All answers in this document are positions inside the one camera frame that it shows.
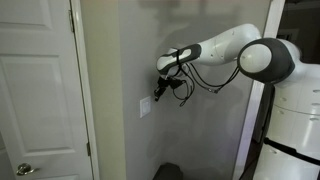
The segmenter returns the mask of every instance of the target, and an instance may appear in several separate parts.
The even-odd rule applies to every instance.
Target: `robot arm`
[[[162,55],[157,61],[160,78],[155,90],[156,101],[167,86],[174,89],[182,84],[171,78],[186,75],[180,70],[185,72],[188,63],[212,66],[236,60],[244,75],[263,83],[274,84],[286,79],[294,70],[292,53],[299,54],[282,40],[261,39],[259,30],[254,25],[237,26],[206,41]]]

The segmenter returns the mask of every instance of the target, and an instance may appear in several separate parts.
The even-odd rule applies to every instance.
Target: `white door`
[[[0,130],[18,180],[90,180],[68,0],[0,0]]]

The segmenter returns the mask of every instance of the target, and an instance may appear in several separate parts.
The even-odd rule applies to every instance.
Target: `wall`
[[[231,179],[252,81],[239,75],[218,95],[196,89],[183,107],[167,90],[139,118],[139,100],[152,96],[156,60],[169,47],[196,43],[243,23],[263,32],[269,0],[119,2],[119,27],[128,180],[152,179],[173,162],[187,179]],[[225,81],[231,63],[201,67],[209,82]]]
[[[0,177],[5,180],[15,179],[1,133],[0,133]]]
[[[320,63],[320,9],[285,11],[279,29],[299,29],[295,44],[303,53],[303,61]]]
[[[125,180],[118,2],[81,0],[101,180]]]

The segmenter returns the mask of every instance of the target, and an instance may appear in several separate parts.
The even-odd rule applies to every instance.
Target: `door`
[[[69,10],[68,0],[0,0],[0,130],[13,170],[35,169],[18,180],[92,179]]]

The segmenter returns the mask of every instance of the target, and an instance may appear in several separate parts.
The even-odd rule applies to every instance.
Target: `white robot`
[[[261,38],[254,25],[244,24],[198,44],[171,49],[157,61],[156,101],[166,87],[187,84],[179,77],[194,81],[190,63],[222,65],[235,60],[238,71],[247,77],[275,86],[270,125],[254,179],[316,180],[320,170],[320,65],[302,63],[299,49],[288,41]],[[225,84],[216,86],[216,91]],[[192,86],[194,82],[189,86],[191,93],[180,98],[184,102],[192,95]],[[211,87],[203,88],[213,91]]]

